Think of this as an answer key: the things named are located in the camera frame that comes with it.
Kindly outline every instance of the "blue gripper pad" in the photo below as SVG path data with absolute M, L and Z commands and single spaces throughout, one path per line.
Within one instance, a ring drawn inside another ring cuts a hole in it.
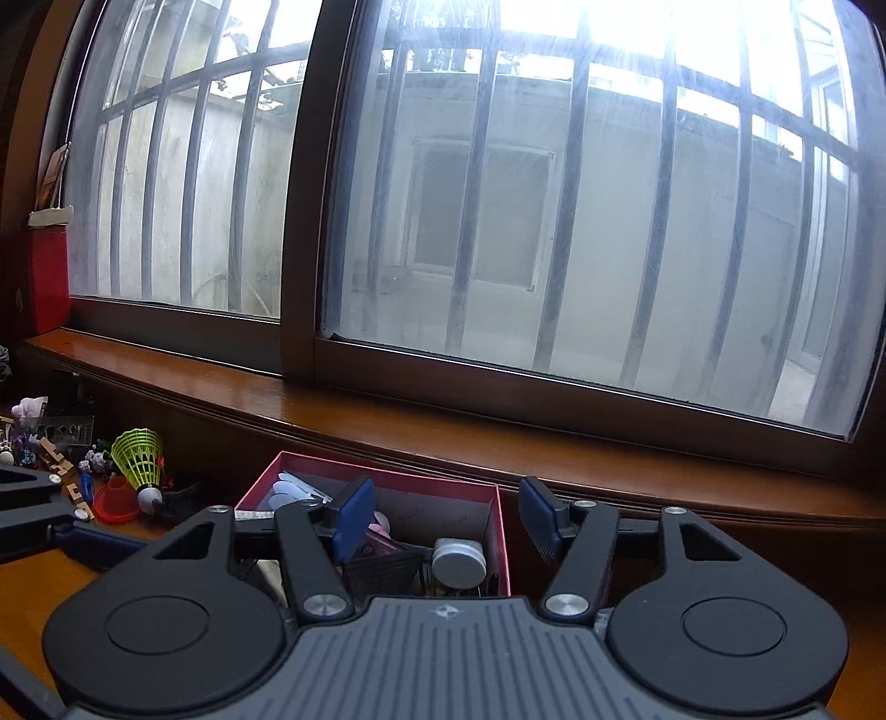
M 563 558 L 563 535 L 557 519 L 557 510 L 563 501 L 554 497 L 544 486 L 540 489 L 537 485 L 541 485 L 541 482 L 536 478 L 523 478 L 520 481 L 517 506 L 520 520 L 535 549 L 546 562 L 553 563 Z
M 376 489 L 371 478 L 350 483 L 330 508 L 337 517 L 332 534 L 332 562 L 347 562 L 375 522 Z

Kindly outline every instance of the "wooden window sill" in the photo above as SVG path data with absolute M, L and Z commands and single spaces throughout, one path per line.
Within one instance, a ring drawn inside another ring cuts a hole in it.
M 536 474 L 564 494 L 634 509 L 679 504 L 724 520 L 886 529 L 886 497 L 797 473 L 306 387 L 65 329 L 19 352 L 215 421 L 385 466 L 511 488 Z

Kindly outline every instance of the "window pane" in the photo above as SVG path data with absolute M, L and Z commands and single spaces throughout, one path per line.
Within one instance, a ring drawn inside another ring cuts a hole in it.
M 154 16 L 154 3 L 111 0 L 99 40 L 120 51 L 90 57 L 74 118 L 72 147 L 98 149 L 69 164 L 83 181 L 66 189 L 78 207 L 71 287 L 279 317 L 286 185 L 319 3 L 280 0 L 262 44 L 270 5 L 232 0 L 221 17 L 222 0 L 162 0 Z M 241 58 L 242 72 L 175 80 L 202 68 L 210 48 L 210 67 Z M 122 102 L 133 76 L 134 107 Z M 117 104 L 103 110 L 95 98 L 110 96 Z
M 485 27 L 482 9 L 422 3 L 402 47 L 392 10 L 346 106 L 324 334 L 848 434 L 848 416 L 807 413 L 858 247 L 843 45 L 859 77 L 881 71 L 830 3 L 507 0 L 494 68 L 457 40 L 495 35 L 448 32 Z M 769 102 L 737 105 L 742 82 Z

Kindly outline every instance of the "jar lid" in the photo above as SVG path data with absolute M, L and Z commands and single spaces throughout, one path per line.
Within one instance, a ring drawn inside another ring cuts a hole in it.
M 434 545 L 431 571 L 453 590 L 476 588 L 486 579 L 483 546 L 474 540 L 441 537 Z

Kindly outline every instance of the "star logo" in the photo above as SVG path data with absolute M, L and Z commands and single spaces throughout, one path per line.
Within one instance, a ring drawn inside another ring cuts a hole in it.
M 451 605 L 441 605 L 436 610 L 434 610 L 434 614 L 437 615 L 437 617 L 443 618 L 444 620 L 451 620 L 459 613 L 461 613 L 461 610 L 459 610 L 457 607 L 452 607 Z

